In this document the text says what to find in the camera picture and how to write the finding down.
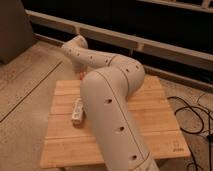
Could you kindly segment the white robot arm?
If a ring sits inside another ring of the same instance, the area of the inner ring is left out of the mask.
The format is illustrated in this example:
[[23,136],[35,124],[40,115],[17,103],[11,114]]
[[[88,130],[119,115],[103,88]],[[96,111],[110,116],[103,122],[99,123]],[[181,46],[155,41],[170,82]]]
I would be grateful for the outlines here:
[[80,96],[108,171],[159,171],[127,107],[127,97],[143,84],[143,65],[124,55],[90,50],[81,35],[62,49],[76,73],[92,68],[81,81]]

